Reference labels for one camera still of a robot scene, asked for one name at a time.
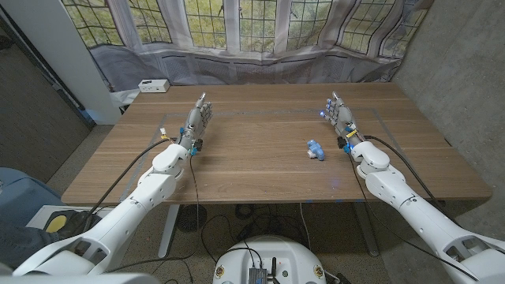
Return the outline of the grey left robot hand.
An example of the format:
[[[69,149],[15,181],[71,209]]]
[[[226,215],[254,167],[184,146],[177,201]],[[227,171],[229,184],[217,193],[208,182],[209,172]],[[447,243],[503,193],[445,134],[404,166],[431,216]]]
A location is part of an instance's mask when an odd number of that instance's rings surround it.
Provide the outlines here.
[[[206,93],[196,101],[191,109],[185,125],[178,138],[178,144],[186,148],[191,155],[201,151],[203,147],[204,131],[213,115],[212,104],[206,100]]]

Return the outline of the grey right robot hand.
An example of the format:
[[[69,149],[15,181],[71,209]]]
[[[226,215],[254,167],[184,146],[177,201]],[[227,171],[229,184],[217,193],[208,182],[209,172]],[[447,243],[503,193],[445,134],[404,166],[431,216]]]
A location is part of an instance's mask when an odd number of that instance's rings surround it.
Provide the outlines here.
[[[327,99],[325,109],[320,116],[328,121],[337,134],[339,148],[354,148],[365,138],[360,134],[350,108],[343,102],[337,92],[332,92],[332,97]]]

